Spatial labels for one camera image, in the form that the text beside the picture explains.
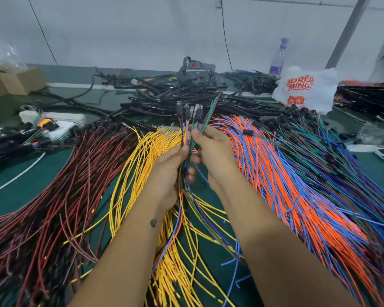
power strip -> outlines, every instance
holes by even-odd
[[[33,125],[36,123],[38,118],[38,112],[36,111],[21,111],[19,113],[21,121],[23,123],[32,123]],[[73,122],[76,123],[78,127],[83,128],[86,124],[86,117],[84,114],[75,114],[75,113],[58,113],[58,112],[42,112],[42,118],[51,118],[55,122],[63,121],[63,122]]]

plastic bottle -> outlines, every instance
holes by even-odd
[[[288,38],[282,38],[282,44],[280,44],[280,49],[273,59],[269,74],[280,78],[280,74],[282,73],[282,68],[285,63],[285,49],[287,47],[287,43],[289,42]]]

clear plastic wrap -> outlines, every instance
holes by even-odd
[[[17,48],[9,42],[0,40],[0,66],[9,73],[19,73],[28,70],[22,61]]]
[[[381,145],[384,142],[384,128],[372,123],[365,123],[357,134],[363,144]]]

white cable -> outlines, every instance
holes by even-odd
[[[22,175],[24,175],[27,171],[29,171],[31,168],[33,168],[45,155],[45,152],[43,154],[41,154],[41,156],[38,158],[38,160],[36,160],[34,163],[31,164],[30,167],[28,167],[26,170],[24,170],[22,173],[20,173],[19,175],[17,175],[16,177],[14,177],[13,179],[11,179],[10,181],[8,181],[6,184],[3,184],[2,186],[0,186],[0,191],[2,189],[4,189],[6,186],[8,186],[10,183],[14,182],[15,180],[17,180],[19,177],[21,177]]]

black wire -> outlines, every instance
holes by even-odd
[[[220,8],[222,9],[223,36],[225,37],[226,51],[228,52],[228,58],[229,58],[229,63],[230,63],[230,69],[233,71],[232,63],[230,62],[230,56],[229,56],[229,50],[228,50],[228,43],[226,42],[225,18],[223,17],[223,3],[222,3],[222,0],[220,0]]]
[[[51,47],[50,47],[50,45],[48,44],[47,38],[45,37],[44,31],[43,31],[43,29],[41,28],[40,21],[38,20],[37,15],[36,15],[36,11],[34,10],[33,5],[31,4],[31,1],[30,1],[30,0],[28,0],[28,1],[29,1],[29,3],[30,3],[31,9],[33,10],[33,14],[34,14],[34,16],[36,17],[36,20],[37,20],[37,22],[38,22],[38,25],[40,26],[41,33],[42,33],[42,35],[43,35],[43,37],[44,37],[45,42],[47,43],[48,49],[50,50],[50,53],[51,53],[51,55],[53,56],[54,62],[56,63],[56,65],[58,65],[58,62],[56,61],[56,58],[54,57],[53,51],[51,50]]]

